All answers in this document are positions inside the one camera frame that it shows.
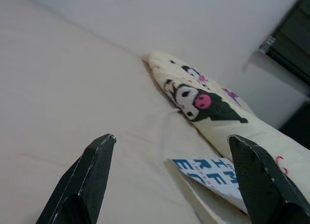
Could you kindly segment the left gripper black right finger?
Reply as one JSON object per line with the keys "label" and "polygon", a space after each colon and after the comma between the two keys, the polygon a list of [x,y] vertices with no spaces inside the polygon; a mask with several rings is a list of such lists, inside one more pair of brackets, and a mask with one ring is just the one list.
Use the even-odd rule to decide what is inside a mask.
{"label": "left gripper black right finger", "polygon": [[254,224],[308,224],[310,204],[255,142],[229,136],[229,146],[240,193]]}

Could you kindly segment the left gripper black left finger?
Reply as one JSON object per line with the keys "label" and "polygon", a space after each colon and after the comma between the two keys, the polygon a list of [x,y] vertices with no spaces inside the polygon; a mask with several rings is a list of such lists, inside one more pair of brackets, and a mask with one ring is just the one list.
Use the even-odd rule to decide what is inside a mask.
{"label": "left gripper black left finger", "polygon": [[40,214],[39,224],[95,224],[107,187],[116,138],[93,140],[62,175]]}

